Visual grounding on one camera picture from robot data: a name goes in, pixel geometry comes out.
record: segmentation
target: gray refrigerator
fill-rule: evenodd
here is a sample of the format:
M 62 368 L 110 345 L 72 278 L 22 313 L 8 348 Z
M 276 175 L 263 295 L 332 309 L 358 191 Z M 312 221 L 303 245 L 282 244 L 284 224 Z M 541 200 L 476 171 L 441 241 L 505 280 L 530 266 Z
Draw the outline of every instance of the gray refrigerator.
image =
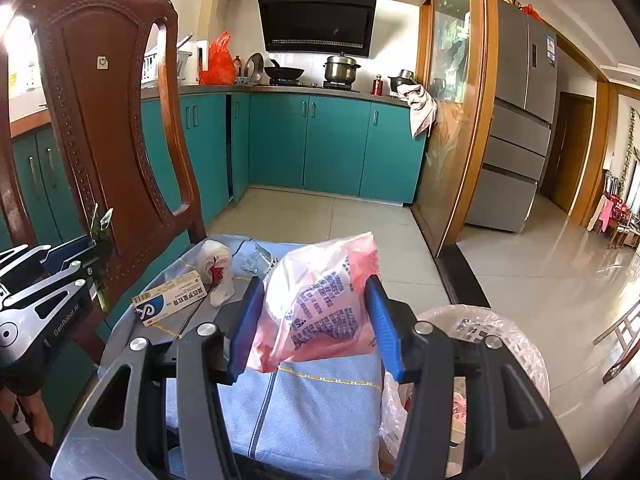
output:
M 498 0 L 494 118 L 466 223 L 519 233 L 545 164 L 556 106 L 556 34 Z

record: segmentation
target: cabinet handle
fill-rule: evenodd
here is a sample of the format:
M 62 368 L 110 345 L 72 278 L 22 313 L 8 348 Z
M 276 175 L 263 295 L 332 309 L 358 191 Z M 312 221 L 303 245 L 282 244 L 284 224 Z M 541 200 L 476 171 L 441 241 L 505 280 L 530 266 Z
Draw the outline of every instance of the cabinet handle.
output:
M 31 168 L 31 179 L 33 180 L 33 189 L 36 190 L 36 196 L 40 196 L 40 187 L 38 186 L 38 177 L 36 176 L 36 162 L 33 157 L 29 157 L 29 167 Z
M 51 179 L 53 181 L 51 187 L 56 188 L 58 187 L 58 179 L 56 177 L 56 165 L 53 163 L 53 152 L 51 148 L 47 148 L 47 160 L 49 161 L 49 169 L 51 170 Z

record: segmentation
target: tile floor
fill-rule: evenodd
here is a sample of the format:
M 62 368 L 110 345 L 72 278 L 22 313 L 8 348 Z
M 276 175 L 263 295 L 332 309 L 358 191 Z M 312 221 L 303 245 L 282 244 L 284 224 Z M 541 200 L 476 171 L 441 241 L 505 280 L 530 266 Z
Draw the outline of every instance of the tile floor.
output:
M 622 353 L 615 335 L 593 339 L 640 298 L 640 256 L 607 249 L 542 196 L 519 235 L 466 226 L 458 242 L 492 309 L 538 346 L 551 409 L 580 466 L 601 456 L 640 396 L 640 360 L 610 383 Z
M 271 242 L 311 244 L 372 231 L 389 296 L 416 314 L 449 304 L 430 252 L 406 208 L 346 198 L 249 188 L 208 227 Z

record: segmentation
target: pot lid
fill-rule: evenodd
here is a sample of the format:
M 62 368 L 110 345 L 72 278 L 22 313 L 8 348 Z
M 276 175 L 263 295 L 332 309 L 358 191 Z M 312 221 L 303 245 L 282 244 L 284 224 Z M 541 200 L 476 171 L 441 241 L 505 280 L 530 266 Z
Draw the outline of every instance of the pot lid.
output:
M 343 64 L 343 65 L 357 65 L 358 62 L 353 59 L 353 57 L 347 57 L 347 56 L 329 56 L 326 59 L 327 63 L 338 63 L 338 64 Z

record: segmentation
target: black range hood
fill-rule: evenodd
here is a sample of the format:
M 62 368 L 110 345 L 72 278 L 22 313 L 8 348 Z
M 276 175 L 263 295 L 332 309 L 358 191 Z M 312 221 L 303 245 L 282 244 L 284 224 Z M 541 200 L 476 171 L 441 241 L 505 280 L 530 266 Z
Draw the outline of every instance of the black range hood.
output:
M 267 52 L 369 57 L 377 0 L 258 0 Z

